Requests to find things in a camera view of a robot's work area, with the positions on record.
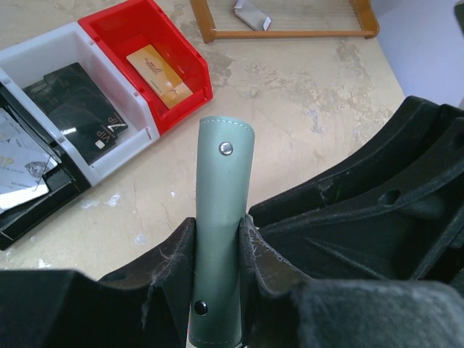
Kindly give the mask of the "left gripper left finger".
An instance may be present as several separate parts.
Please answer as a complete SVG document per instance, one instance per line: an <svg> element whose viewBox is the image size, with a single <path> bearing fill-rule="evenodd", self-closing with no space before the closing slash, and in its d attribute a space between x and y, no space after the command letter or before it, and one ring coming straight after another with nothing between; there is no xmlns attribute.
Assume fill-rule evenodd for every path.
<svg viewBox="0 0 464 348"><path fill-rule="evenodd" d="M184 347L195 220L98 281L76 270L1 273L3 347Z"/></svg>

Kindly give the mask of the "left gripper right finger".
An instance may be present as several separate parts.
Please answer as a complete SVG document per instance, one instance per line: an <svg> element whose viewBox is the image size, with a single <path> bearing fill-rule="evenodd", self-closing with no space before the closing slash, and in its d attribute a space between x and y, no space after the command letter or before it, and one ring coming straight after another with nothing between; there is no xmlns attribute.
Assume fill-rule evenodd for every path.
<svg viewBox="0 0 464 348"><path fill-rule="evenodd" d="M239 225L242 341L248 347L461 347L463 298L429 281L314 279Z"/></svg>

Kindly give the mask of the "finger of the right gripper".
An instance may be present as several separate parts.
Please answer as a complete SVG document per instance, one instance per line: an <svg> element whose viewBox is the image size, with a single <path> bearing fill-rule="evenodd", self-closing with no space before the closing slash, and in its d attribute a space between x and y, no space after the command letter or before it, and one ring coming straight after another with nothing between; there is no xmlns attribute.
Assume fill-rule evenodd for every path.
<svg viewBox="0 0 464 348"><path fill-rule="evenodd" d="M313 278L463 276L463 111L410 96L354 154L249 211Z"/></svg>

